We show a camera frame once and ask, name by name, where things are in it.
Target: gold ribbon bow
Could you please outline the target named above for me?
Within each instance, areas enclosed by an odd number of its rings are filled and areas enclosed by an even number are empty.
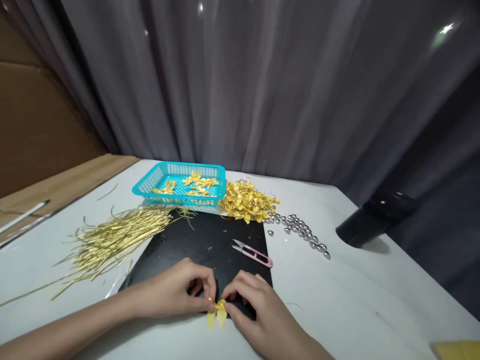
[[[214,323],[215,323],[215,316],[218,316],[218,322],[220,323],[220,327],[223,328],[225,321],[227,320],[227,311],[225,310],[225,299],[221,299],[218,303],[215,303],[215,301],[212,300],[211,297],[208,298],[213,305],[215,305],[215,311],[209,312],[206,315],[206,323],[210,329],[210,331],[213,331],[214,329]]]

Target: brown cardboard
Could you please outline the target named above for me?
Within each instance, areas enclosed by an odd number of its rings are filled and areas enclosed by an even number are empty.
[[[134,156],[105,154],[69,170],[37,182],[0,199],[0,226],[37,204],[50,200],[31,216],[0,234],[0,244],[38,218],[54,214],[76,199],[125,170],[139,159]]]
[[[0,197],[105,153],[44,68],[0,61]]]
[[[0,61],[45,66],[27,40],[2,12],[0,12]]]

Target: scissors blade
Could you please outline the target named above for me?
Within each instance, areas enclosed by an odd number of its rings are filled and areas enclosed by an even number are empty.
[[[238,240],[235,240],[235,239],[232,239],[234,242],[236,242],[236,244],[241,247],[241,248],[246,248],[247,245],[245,245],[243,242],[241,241],[238,241]]]
[[[234,248],[235,250],[241,252],[242,254],[244,252],[244,250],[240,246],[232,245],[231,247]]]

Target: hand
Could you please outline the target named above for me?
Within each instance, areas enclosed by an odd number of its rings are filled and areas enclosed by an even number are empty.
[[[239,293],[256,310],[256,321],[227,302],[226,311],[250,345],[267,359],[332,359],[294,319],[274,289],[260,276],[240,270],[221,297]]]
[[[203,288],[204,297],[196,295]],[[214,271],[188,257],[151,279],[124,291],[135,317],[166,318],[187,313],[215,311]]]

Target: finger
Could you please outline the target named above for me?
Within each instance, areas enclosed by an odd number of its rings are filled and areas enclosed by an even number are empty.
[[[193,286],[193,288],[191,289],[190,291],[190,294],[192,296],[197,296],[197,294],[199,293],[199,291],[202,289],[202,280],[200,279],[196,279],[195,280],[195,285]]]
[[[195,278],[202,279],[203,282],[203,291],[205,292],[205,297],[208,299],[211,297],[215,299],[215,294],[217,292],[217,285],[215,284],[214,271],[210,267],[198,265],[196,263],[191,263],[189,270],[190,280]]]
[[[269,283],[268,283],[260,274],[255,274],[255,277],[256,277],[256,278],[259,278],[259,279],[260,279],[261,281],[263,281],[265,284],[267,284],[268,286],[270,286]]]
[[[207,282],[207,280],[201,279],[201,283],[202,283],[202,286],[203,286],[203,297],[207,300],[209,298],[212,298],[213,300],[215,300],[215,296],[212,297],[210,295],[210,286],[209,286],[209,283]]]
[[[238,272],[238,274],[235,276],[235,279],[240,279],[242,281],[244,281],[245,283],[249,284],[250,286],[256,288],[258,286],[258,283],[259,283],[259,279],[258,278],[255,278],[255,276],[253,276],[251,273],[249,272],[246,272],[246,271],[243,271],[243,270],[240,270]]]
[[[203,297],[189,296],[187,300],[186,310],[189,313],[214,312],[215,305],[208,299]]]
[[[241,296],[247,299],[248,302],[250,302],[250,304],[255,308],[256,298],[258,296],[257,289],[237,279],[232,281],[225,287],[221,297],[225,299],[230,294],[234,293],[239,293]]]
[[[256,323],[246,317],[235,305],[230,302],[225,304],[225,310],[230,315],[235,327],[251,342],[255,338]]]

